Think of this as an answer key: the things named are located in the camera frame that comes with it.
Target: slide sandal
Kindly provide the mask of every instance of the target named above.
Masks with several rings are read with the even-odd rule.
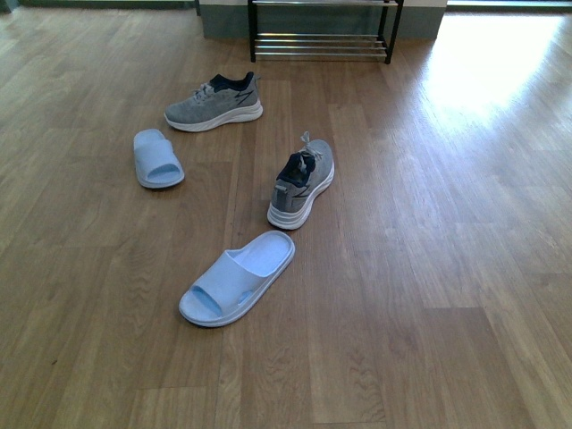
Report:
[[[151,189],[168,188],[185,178],[181,163],[172,151],[172,144],[159,130],[138,132],[133,140],[135,173],[141,186]]]
[[[262,297],[294,257],[291,238],[268,231],[244,248],[224,250],[216,262],[183,295],[185,319],[206,327],[231,324]]]

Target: white sneaker sole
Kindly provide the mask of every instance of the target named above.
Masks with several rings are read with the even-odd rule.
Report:
[[[248,122],[254,121],[262,116],[263,108],[260,104],[260,100],[253,105],[248,105],[246,107],[238,107],[236,109],[232,109],[216,118],[213,118],[206,122],[201,123],[178,123],[169,121],[167,115],[165,115],[165,119],[167,123],[171,125],[173,128],[181,131],[189,131],[189,132],[200,132],[200,131],[207,131],[213,128],[219,127],[224,125],[225,123],[231,122]]]
[[[283,230],[296,230],[300,226],[304,224],[306,219],[310,216],[310,212],[312,211],[312,205],[314,204],[315,198],[324,192],[328,186],[333,181],[333,173],[334,173],[334,166],[332,163],[332,169],[328,174],[328,177],[320,183],[311,193],[308,195],[306,203],[298,210],[296,213],[285,213],[281,212],[277,208],[275,208],[272,203],[268,208],[268,222],[272,225],[282,228]]]

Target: sneaker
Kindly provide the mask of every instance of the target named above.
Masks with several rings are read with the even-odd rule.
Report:
[[[295,230],[310,216],[314,199],[333,180],[333,155],[323,140],[310,141],[306,131],[303,149],[290,155],[286,166],[276,178],[268,222],[284,230]]]
[[[229,122],[254,121],[261,115],[257,77],[252,71],[243,80],[229,80],[217,74],[191,98],[168,106],[164,112],[169,125],[194,132]]]

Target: shoe rack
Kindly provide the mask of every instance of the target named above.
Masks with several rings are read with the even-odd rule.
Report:
[[[401,11],[404,0],[248,0],[248,30],[250,61],[259,59],[383,59],[391,62],[395,47]],[[380,9],[377,34],[299,34],[299,33],[259,33],[258,8],[279,6],[375,6]],[[395,17],[389,29],[390,38],[385,37],[388,27],[389,8],[396,8]]]

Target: shoelace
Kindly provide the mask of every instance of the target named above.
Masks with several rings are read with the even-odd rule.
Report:
[[[214,91],[215,89],[208,83],[201,83],[200,88],[193,93],[193,99],[200,103],[209,98],[214,93]]]
[[[317,150],[315,150],[309,146],[309,144],[310,144],[310,133],[308,131],[306,131],[302,135],[302,137],[300,137],[300,139],[304,142],[304,148],[299,150],[300,154],[306,153],[306,154],[313,156],[315,159],[320,159],[323,156],[323,154],[321,152],[318,152]],[[299,170],[303,173],[306,173],[306,163],[304,162],[304,156],[300,157]]]

